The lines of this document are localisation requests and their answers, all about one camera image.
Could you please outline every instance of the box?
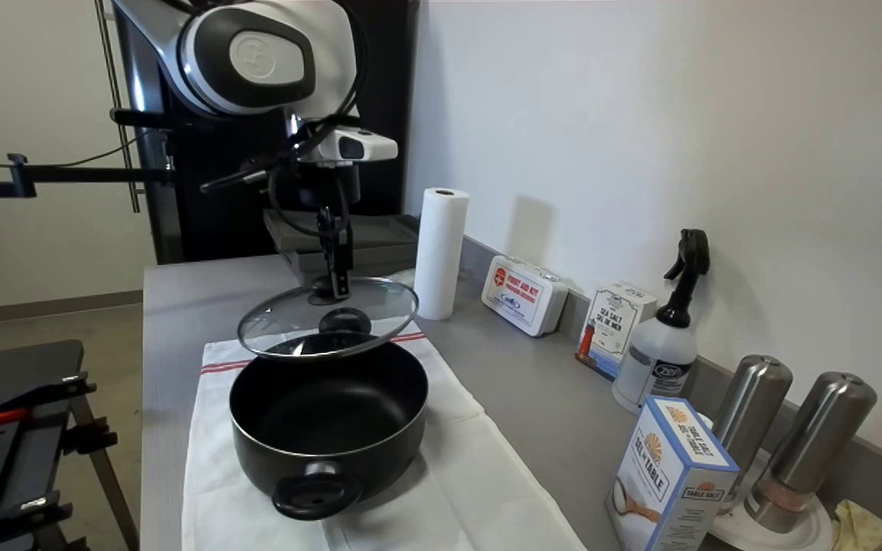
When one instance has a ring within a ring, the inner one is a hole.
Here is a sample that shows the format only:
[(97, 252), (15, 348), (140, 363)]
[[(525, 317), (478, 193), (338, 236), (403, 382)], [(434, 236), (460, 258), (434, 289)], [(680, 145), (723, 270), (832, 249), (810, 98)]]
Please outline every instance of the box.
[(606, 495), (623, 547), (700, 547), (735, 479), (735, 460), (691, 401), (648, 399)]
[(530, 337), (557, 332), (566, 282), (533, 263), (497, 253), (484, 276), (482, 304)]
[(630, 332), (656, 314), (659, 300), (633, 284), (600, 289), (593, 297), (575, 359), (616, 380)]

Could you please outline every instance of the white cloth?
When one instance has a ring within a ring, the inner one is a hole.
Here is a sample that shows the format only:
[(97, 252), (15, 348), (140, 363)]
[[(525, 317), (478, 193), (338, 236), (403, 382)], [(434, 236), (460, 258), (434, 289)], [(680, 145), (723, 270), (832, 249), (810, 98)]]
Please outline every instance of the white cloth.
[(208, 344), (183, 479), (183, 551), (566, 551), (581, 547), (557, 501), (444, 363), (408, 329), (396, 344), (430, 373), (416, 461), (381, 495), (331, 516), (283, 516), (241, 474), (230, 387), (251, 359), (237, 341)]

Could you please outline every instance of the pot handle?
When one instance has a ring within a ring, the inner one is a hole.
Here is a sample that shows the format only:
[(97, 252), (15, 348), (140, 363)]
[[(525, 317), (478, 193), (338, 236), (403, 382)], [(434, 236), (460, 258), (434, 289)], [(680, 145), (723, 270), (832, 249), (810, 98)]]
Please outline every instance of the pot handle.
[(278, 481), (270, 501), (285, 516), (319, 520), (358, 501), (358, 488), (350, 479), (317, 472)]

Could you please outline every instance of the glass lid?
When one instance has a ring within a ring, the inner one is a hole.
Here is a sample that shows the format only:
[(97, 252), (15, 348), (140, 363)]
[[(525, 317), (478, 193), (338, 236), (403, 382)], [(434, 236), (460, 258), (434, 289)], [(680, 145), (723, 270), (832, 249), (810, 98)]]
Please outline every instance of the glass lid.
[(391, 280), (350, 280), (347, 300), (322, 289), (313, 282), (263, 300), (238, 320), (238, 344), (267, 359), (358, 354), (403, 334), (416, 311), (415, 289)]

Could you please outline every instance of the stainless steel canister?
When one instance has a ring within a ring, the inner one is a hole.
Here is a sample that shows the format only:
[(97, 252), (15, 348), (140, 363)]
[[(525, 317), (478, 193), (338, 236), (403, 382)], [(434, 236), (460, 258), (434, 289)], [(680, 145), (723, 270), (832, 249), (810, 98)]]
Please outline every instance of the stainless steel canister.
[(875, 404), (873, 387), (854, 373), (822, 373), (801, 407), (783, 443), (744, 501), (766, 531), (791, 533), (810, 511), (811, 493), (865, 427)]
[(720, 413), (715, 419), (715, 435), (723, 440), (727, 453), (738, 461), (738, 485), (744, 481), (761, 443), (766, 440), (777, 407), (791, 390), (791, 366), (771, 354), (744, 354)]

